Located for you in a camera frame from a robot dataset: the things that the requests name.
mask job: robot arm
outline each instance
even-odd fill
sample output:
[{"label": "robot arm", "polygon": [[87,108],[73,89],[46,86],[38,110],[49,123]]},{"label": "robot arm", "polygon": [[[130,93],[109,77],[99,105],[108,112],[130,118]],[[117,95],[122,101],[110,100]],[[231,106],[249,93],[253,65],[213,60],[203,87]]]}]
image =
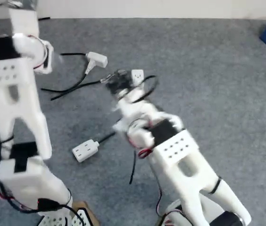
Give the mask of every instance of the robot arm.
[{"label": "robot arm", "polygon": [[[8,188],[15,200],[31,209],[18,207],[18,211],[38,212],[48,216],[48,221],[60,219],[59,223],[70,226],[72,218],[66,208],[72,206],[72,195],[44,163],[51,157],[52,148],[34,73],[52,71],[53,47],[38,38],[34,3],[12,1],[15,7],[9,10],[14,35],[0,37],[0,186]],[[18,97],[12,97],[10,87],[17,89]],[[14,144],[15,119],[27,125],[35,141]]]},{"label": "robot arm", "polygon": [[[139,157],[148,158],[157,178],[165,174],[178,192],[180,202],[168,208],[169,219],[176,226],[247,226],[251,221],[250,214],[205,160],[181,119],[159,111],[148,100],[136,103],[144,91],[141,86],[134,85],[134,78],[119,70],[107,81],[123,116],[114,129],[127,136]],[[181,161],[190,168],[191,175],[179,168]],[[205,191],[218,205],[203,197],[200,191]]]}]

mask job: gray carpet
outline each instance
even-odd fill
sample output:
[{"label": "gray carpet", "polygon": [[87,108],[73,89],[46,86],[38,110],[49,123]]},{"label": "gray carpet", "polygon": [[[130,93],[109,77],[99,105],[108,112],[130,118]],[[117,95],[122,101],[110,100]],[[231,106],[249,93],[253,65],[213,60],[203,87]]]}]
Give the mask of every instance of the gray carpet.
[{"label": "gray carpet", "polygon": [[[251,225],[266,226],[266,45],[258,38],[264,26],[266,21],[248,20],[59,19],[41,22],[41,37],[57,52],[107,55],[107,69],[94,69],[88,81],[118,68],[158,75],[151,98],[182,117],[206,159],[250,211]],[[0,20],[0,33],[9,31]],[[58,73],[38,76],[38,86],[68,87],[86,66],[82,62],[66,58]],[[112,138],[81,164],[70,151],[110,132],[119,115],[111,112],[108,91],[94,86],[57,101],[50,97],[40,92],[54,150],[52,172],[75,200],[89,203],[103,226],[154,225],[157,183],[147,162],[138,161],[128,185],[133,153],[125,141]],[[21,123],[15,135],[17,141],[31,138]],[[174,198],[170,190],[163,205]],[[33,226],[38,220],[0,201],[0,226]]]}]

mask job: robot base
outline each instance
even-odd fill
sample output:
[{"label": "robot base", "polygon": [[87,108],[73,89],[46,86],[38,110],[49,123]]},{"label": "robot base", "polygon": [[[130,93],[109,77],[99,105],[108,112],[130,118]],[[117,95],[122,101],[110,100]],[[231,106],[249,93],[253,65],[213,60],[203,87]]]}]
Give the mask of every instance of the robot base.
[{"label": "robot base", "polygon": [[[200,194],[200,200],[201,200],[201,205],[203,209],[203,214],[208,222],[212,222],[214,219],[216,219],[218,216],[220,216],[224,210],[214,201],[210,200],[206,196]],[[180,200],[176,200],[173,203],[171,203],[167,209],[166,213],[171,212],[172,210],[175,210],[176,208],[181,207],[181,202]],[[192,226],[190,222],[184,218],[179,212],[172,212],[170,213],[166,219],[165,222],[171,220],[171,224],[167,225],[173,225],[173,226]]]},{"label": "robot base", "polygon": [[85,225],[82,225],[81,221],[76,216],[72,218],[71,224],[68,224],[65,218],[44,216],[37,226],[100,226],[100,222],[96,219],[86,202],[74,202],[72,207],[83,219]]}]

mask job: electrical outlet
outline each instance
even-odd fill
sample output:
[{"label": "electrical outlet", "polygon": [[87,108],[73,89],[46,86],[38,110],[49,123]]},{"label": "electrical outlet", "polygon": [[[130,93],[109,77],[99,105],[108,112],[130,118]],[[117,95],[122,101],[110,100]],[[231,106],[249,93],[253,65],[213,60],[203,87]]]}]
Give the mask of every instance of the electrical outlet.
[{"label": "electrical outlet", "polygon": [[72,149],[72,153],[78,162],[82,162],[98,152],[98,147],[98,142],[87,140],[86,142]]},{"label": "electrical outlet", "polygon": [[131,70],[132,81],[134,86],[138,86],[144,80],[143,70]]}]

